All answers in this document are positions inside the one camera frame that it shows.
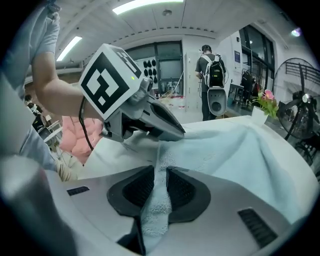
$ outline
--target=black cable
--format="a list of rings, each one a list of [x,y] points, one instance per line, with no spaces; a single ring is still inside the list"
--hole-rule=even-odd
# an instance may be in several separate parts
[[[90,149],[92,151],[94,151],[94,147],[90,143],[90,140],[89,140],[89,137],[88,137],[88,134],[87,134],[87,129],[86,129],[86,126],[85,126],[85,121],[84,121],[84,105],[85,105],[85,102],[86,102],[86,97],[83,96],[82,101],[81,101],[81,105],[80,105],[80,110],[79,110],[79,122],[80,122],[80,124],[82,126],[86,142],[88,143]]]

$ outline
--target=electric fan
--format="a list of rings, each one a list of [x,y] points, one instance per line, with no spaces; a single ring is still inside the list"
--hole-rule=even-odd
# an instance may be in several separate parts
[[[287,131],[285,139],[312,137],[319,124],[320,71],[303,59],[290,58],[277,70],[272,89],[279,101],[277,117]]]

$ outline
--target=black and white backpack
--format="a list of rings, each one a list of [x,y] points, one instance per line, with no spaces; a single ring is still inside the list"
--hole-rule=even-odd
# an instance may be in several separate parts
[[[211,60],[207,55],[203,55],[208,64],[204,73],[205,85],[210,87],[225,87],[225,72],[220,63],[220,56],[215,55],[214,60]]]

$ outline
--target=chair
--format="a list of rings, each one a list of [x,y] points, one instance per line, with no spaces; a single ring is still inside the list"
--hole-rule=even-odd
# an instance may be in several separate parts
[[[84,125],[89,141],[93,147],[101,139],[103,123],[98,119],[86,118]],[[83,128],[77,117],[62,117],[62,140],[60,149],[76,157],[84,165],[91,154],[91,149],[85,137]]]

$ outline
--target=light blue shirt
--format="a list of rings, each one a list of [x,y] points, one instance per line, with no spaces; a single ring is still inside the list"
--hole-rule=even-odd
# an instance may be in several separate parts
[[[47,1],[37,7],[27,18],[14,37],[1,64],[1,71],[12,88],[23,100],[25,96],[25,78],[35,56],[45,52],[55,53],[59,34],[59,19],[48,17],[51,13]],[[31,127],[20,150],[20,155],[32,158],[46,170],[56,171],[55,161],[49,147]]]

